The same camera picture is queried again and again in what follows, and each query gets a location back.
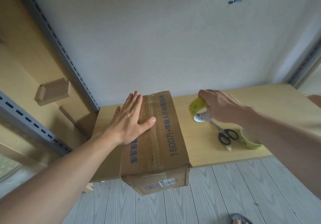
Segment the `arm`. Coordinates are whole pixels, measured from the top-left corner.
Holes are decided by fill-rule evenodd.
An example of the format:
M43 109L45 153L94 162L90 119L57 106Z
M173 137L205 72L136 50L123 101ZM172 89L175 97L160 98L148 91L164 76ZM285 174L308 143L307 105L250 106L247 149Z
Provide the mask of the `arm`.
M156 118L137 123L142 95L130 94L105 132L96 134L0 200L0 223L62 223L100 164L117 146L151 128Z
M309 190L321 198L321 137L243 106L233 96L201 90L207 111L223 123L235 123L256 137Z

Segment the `desk surface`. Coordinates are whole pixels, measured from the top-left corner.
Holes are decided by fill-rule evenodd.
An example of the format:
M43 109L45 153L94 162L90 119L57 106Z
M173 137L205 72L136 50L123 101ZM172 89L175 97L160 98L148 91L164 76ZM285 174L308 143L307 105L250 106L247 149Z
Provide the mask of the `desk surface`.
M300 92L287 84L271 84L227 90L241 103L253 106L258 111L321 136L321 110ZM209 122L197 123L188 112L190 102L197 95L174 97L174 105L183 133L187 152L193 167L270 156L271 152L261 147L257 150L244 148L239 141L232 142L229 152L218 141L218 130ZM103 131L109 124L118 105L100 108L94 133ZM238 125L218 123L222 128L237 129ZM93 181L118 178L121 148L116 148L103 162Z

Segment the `box flap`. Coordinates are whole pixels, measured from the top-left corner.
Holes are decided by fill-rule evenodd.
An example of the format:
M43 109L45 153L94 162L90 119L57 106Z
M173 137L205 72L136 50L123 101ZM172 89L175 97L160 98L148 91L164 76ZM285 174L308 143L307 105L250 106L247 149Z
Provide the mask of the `box flap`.
M190 164L169 91L143 96L138 123L150 117L156 117L155 125L122 149L122 176L164 172Z

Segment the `tape roll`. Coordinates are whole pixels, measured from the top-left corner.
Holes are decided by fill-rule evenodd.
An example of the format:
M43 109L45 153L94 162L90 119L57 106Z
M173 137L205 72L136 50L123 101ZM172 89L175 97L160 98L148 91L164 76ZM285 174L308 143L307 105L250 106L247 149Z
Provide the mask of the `tape roll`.
M189 113L191 114L192 118L199 123L208 122L212 120L212 117L209 115L209 113L202 112L198 113L199 110L207 107L208 104L203 98L196 98L191 102L191 104L188 107Z

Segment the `small cardboard box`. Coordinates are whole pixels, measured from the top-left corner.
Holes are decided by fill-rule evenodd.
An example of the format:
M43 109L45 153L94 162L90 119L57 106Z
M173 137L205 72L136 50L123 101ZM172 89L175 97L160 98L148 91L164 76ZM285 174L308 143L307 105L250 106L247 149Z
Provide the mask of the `small cardboard box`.
M143 96L138 123L150 117L155 125L122 148L122 180L142 195L188 186L190 162L169 91Z

